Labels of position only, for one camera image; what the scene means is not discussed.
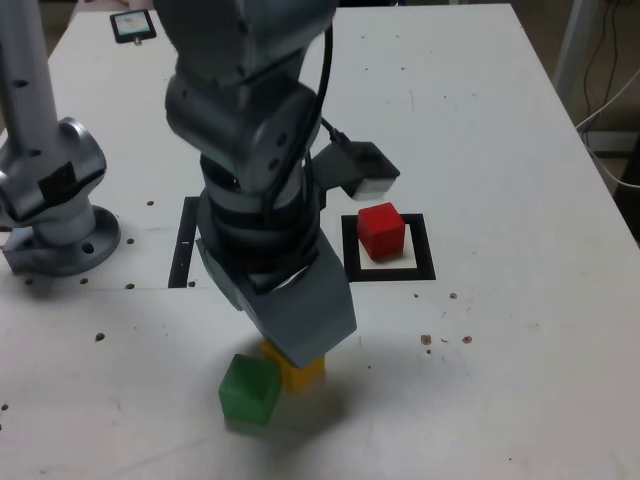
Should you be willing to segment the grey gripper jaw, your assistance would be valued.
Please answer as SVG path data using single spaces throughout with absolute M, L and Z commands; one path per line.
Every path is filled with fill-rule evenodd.
M 219 263 L 206 248 L 202 239 L 196 240 L 196 246 L 205 270 L 232 306 L 238 311 L 254 313 L 251 303 L 254 294 L 247 279 Z
M 238 282 L 240 307 L 258 331 L 297 368 L 308 366 L 356 330 L 351 290 L 342 263 L 324 234 L 318 257 L 296 280 L 257 294 Z

